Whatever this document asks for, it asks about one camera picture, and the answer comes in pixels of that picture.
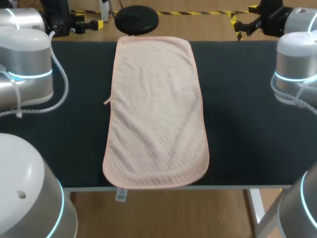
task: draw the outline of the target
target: white cable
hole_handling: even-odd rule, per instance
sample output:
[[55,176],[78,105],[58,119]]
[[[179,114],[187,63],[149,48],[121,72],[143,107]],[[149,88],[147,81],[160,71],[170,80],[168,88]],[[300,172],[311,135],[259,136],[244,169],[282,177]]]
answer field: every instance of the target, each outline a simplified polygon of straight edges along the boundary
[[63,76],[63,79],[64,79],[65,89],[64,89],[64,94],[63,94],[62,98],[60,99],[60,101],[58,103],[56,103],[54,106],[52,106],[50,108],[38,109],[38,110],[29,109],[29,110],[20,110],[20,111],[18,111],[19,109],[17,109],[17,110],[2,112],[2,113],[0,113],[0,117],[5,116],[5,115],[9,115],[9,114],[18,113],[18,112],[21,112],[21,113],[32,113],[32,114],[35,114],[35,113],[47,113],[47,112],[53,111],[54,109],[58,108],[65,101],[65,99],[67,97],[67,94],[68,94],[68,79],[67,79],[67,76],[66,76],[66,73],[65,73],[63,67],[58,62],[58,60],[57,60],[57,58],[56,58],[56,56],[55,56],[55,54],[53,52],[53,49],[52,49],[52,38],[53,38],[54,35],[55,35],[55,31],[52,31],[49,34],[50,48],[51,48],[51,57],[52,57],[53,61],[55,62],[57,68],[59,69],[59,71],[60,71],[60,73],[61,73],[61,75]]
[[274,93],[283,98],[283,99],[286,99],[286,100],[289,100],[289,101],[294,101],[295,102],[295,105],[297,105],[298,107],[300,108],[307,108],[309,109],[310,111],[312,111],[315,115],[317,115],[317,110],[311,106],[310,104],[306,103],[305,101],[303,101],[302,99],[299,99],[300,95],[302,94],[303,90],[310,84],[312,83],[313,81],[310,81],[310,82],[307,82],[307,85],[303,86],[299,92],[297,93],[296,97],[292,96],[292,95],[289,95],[289,94],[286,94],[286,93],[282,93],[281,91],[279,91],[275,85],[274,85],[274,81],[275,81],[275,75],[273,74],[272,76],[272,79],[271,79],[271,88],[272,90],[274,91]]
[[16,85],[15,83],[15,80],[13,79],[13,77],[8,74],[8,72],[6,71],[0,71],[0,73],[3,73],[9,80],[10,82],[12,83],[13,87],[14,87],[14,90],[15,90],[15,94],[16,94],[16,100],[17,100],[17,110],[16,110],[16,116],[18,118],[21,118],[22,117],[22,113],[21,113],[21,95],[20,95],[20,90],[19,90],[19,87],[18,85]]

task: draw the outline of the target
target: white table frame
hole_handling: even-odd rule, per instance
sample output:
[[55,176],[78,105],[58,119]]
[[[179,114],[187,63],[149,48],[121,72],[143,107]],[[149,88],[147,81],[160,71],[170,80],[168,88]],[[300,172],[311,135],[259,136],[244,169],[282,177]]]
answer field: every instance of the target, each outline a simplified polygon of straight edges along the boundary
[[[204,190],[204,189],[246,189],[251,206],[252,217],[255,226],[256,238],[267,237],[278,225],[277,209],[281,198],[290,185],[270,185],[270,186],[183,186],[167,188],[168,190]],[[260,190],[261,188],[282,188],[283,191],[273,202],[269,210],[265,213]],[[97,191],[116,191],[117,187],[66,187],[65,193],[70,196],[72,192],[97,192]]]

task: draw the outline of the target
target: wooden floor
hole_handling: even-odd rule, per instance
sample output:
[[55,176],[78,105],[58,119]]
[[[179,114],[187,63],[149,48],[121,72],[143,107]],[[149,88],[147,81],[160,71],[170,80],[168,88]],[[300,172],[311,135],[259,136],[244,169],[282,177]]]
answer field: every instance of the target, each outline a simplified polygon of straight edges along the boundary
[[[33,0],[21,0],[27,6]],[[156,11],[247,10],[260,0],[122,0],[124,6],[141,4]],[[72,9],[99,10],[98,0],[70,0]],[[119,10],[118,0],[112,0]],[[287,6],[317,8],[316,0],[284,0]],[[86,21],[100,15],[86,14]],[[238,20],[251,22],[257,16],[241,14]],[[175,36],[189,41],[236,41],[236,34],[224,15],[160,15],[158,28],[149,36]],[[62,41],[117,41],[119,32],[110,18],[98,32],[72,34]],[[260,31],[244,40],[276,40]],[[265,209],[279,189],[261,189]],[[77,210],[79,238],[250,238],[254,237],[248,202],[242,190],[155,190],[128,191],[126,202],[116,202],[115,192],[81,192],[72,195]],[[271,238],[280,237],[275,230]]]

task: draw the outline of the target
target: table leg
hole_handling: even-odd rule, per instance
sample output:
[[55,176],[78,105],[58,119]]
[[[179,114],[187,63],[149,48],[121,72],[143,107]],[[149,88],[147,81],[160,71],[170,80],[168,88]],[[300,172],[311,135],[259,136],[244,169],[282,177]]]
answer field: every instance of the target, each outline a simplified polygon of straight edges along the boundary
[[255,227],[265,215],[261,194],[259,189],[248,189],[248,197]]
[[256,238],[266,238],[277,226],[278,205],[284,195],[284,192],[285,191],[283,190],[278,195],[278,197],[275,199],[265,215],[261,217],[259,223],[255,224]]

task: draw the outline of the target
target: yellow and black tape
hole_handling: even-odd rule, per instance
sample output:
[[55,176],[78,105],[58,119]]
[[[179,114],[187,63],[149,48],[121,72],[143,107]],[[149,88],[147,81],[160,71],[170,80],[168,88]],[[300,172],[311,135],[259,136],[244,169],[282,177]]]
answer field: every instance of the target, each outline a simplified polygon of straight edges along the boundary
[[238,21],[237,21],[237,15],[234,15],[232,17],[232,19],[230,20],[232,26],[233,26],[233,29],[237,35],[237,39],[238,41],[243,41],[243,37],[242,37],[242,33],[241,31],[237,31],[237,24],[238,24]]
[[[92,10],[71,10],[71,12],[75,13],[89,13],[89,14],[100,14],[100,11],[92,11]],[[157,11],[158,15],[226,15],[233,17],[237,14],[247,14],[249,11]]]

